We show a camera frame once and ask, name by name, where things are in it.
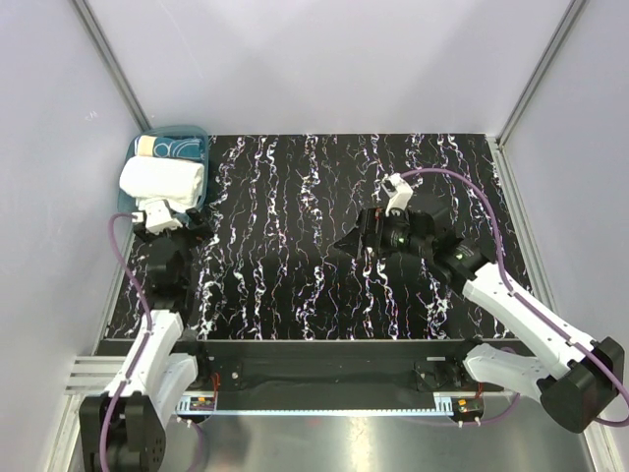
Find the white towel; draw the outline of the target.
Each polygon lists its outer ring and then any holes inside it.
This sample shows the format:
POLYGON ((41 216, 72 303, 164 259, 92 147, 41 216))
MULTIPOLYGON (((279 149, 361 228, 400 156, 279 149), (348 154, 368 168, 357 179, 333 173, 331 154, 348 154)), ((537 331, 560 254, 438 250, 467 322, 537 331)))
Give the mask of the white towel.
POLYGON ((202 164, 174 158, 134 156, 125 164, 119 178, 122 191, 142 204, 166 200, 177 212, 195 207, 203 193, 202 164))

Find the teal beige Doraemon towel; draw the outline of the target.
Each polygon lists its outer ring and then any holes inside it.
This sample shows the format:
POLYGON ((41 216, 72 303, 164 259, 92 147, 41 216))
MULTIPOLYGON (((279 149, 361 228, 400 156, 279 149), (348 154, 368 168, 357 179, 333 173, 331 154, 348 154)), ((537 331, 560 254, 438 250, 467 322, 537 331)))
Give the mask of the teal beige Doraemon towel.
POLYGON ((173 139, 141 135, 134 141, 134 154, 201 162, 203 144, 202 140, 198 138, 173 139))

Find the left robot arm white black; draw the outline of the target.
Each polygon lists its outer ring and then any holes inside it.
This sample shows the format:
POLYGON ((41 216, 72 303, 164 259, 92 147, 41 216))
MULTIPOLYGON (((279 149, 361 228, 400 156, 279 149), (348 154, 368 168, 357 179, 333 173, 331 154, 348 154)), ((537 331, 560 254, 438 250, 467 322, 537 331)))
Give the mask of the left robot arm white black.
POLYGON ((147 245, 143 282, 137 290, 143 320, 122 366, 107 387, 87 396, 79 410, 84 467, 88 471, 157 471, 166 452, 166 428, 189 387, 211 380, 202 349, 176 351, 194 305, 194 248, 210 236, 195 207, 176 216, 167 211, 132 213, 135 235, 147 245))

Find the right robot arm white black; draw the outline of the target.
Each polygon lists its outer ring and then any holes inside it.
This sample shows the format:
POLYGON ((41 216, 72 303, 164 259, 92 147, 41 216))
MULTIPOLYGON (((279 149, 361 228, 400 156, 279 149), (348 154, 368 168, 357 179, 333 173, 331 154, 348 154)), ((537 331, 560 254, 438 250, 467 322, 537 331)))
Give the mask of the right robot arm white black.
POLYGON ((531 356, 469 341, 446 365, 449 383, 468 389, 495 384, 537 401, 559 426, 580 434, 623 391, 625 351, 566 323, 523 288, 472 240, 456 234, 440 214, 381 207, 360 211, 354 227, 335 242, 352 258, 417 257, 430 273, 489 312, 531 356))

